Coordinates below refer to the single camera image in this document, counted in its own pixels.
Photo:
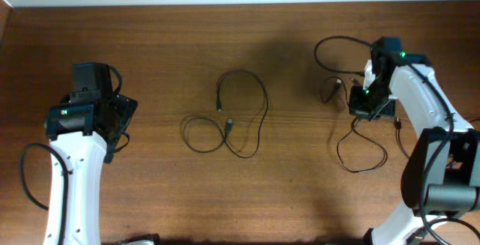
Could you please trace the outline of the black USB cable long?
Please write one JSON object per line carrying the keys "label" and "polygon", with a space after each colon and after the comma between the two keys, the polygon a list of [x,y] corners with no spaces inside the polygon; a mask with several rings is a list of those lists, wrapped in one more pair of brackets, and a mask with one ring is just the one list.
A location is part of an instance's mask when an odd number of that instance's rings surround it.
{"label": "black USB cable long", "polygon": [[[227,86],[233,80],[251,80],[253,86],[259,89],[260,99],[254,102],[251,98],[244,100],[234,99],[235,91],[228,95],[230,88]],[[270,109],[269,93],[264,82],[252,71],[245,69],[230,70],[218,77],[215,87],[215,109],[217,112],[225,114],[225,122],[221,123],[210,117],[194,116],[183,122],[181,129],[181,138],[186,146],[197,154],[209,154],[221,148],[227,148],[234,156],[240,159],[251,159],[257,155],[260,150],[261,132],[264,121]],[[247,154],[243,148],[236,147],[230,140],[237,118],[248,121],[256,127],[254,131],[255,146],[253,151]],[[199,148],[189,140],[189,133],[193,125],[211,125],[216,129],[220,137],[219,143],[206,149]]]}

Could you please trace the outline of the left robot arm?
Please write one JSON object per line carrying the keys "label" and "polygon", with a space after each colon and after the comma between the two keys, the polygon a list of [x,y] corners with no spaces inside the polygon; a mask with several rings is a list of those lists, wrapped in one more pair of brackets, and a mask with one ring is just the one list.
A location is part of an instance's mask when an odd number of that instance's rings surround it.
{"label": "left robot arm", "polygon": [[119,140],[138,103],[121,95],[108,64],[75,64],[73,90],[49,109],[46,119],[52,162],[45,244],[99,244],[102,166],[122,147]]}

